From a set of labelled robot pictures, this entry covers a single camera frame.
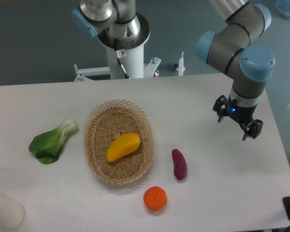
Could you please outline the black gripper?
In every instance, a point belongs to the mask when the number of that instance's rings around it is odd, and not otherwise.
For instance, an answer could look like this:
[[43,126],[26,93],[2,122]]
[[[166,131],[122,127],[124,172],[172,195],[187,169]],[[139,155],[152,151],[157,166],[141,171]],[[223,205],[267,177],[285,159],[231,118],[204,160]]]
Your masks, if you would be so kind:
[[241,125],[241,129],[244,132],[242,140],[246,138],[256,139],[262,130],[263,121],[253,118],[253,113],[258,104],[258,98],[244,98],[239,95],[229,95],[227,99],[224,95],[221,95],[216,99],[213,111],[218,116],[218,123],[220,123],[224,117],[228,116],[235,122]]

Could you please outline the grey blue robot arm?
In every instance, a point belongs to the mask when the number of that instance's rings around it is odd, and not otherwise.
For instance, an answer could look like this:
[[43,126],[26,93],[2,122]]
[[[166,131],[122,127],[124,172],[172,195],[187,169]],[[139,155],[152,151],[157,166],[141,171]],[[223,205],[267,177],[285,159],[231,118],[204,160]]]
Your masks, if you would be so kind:
[[[212,5],[227,23],[220,33],[207,31],[198,39],[196,56],[233,80],[228,97],[213,106],[219,120],[228,116],[239,124],[244,137],[257,138],[263,122],[253,118],[266,83],[272,75],[275,56],[252,42],[271,24],[269,10],[247,0],[214,0]],[[112,79],[153,77],[159,64],[144,63],[144,44],[150,36],[149,22],[136,11],[133,0],[82,0],[72,11],[78,28],[97,37],[107,53]]]

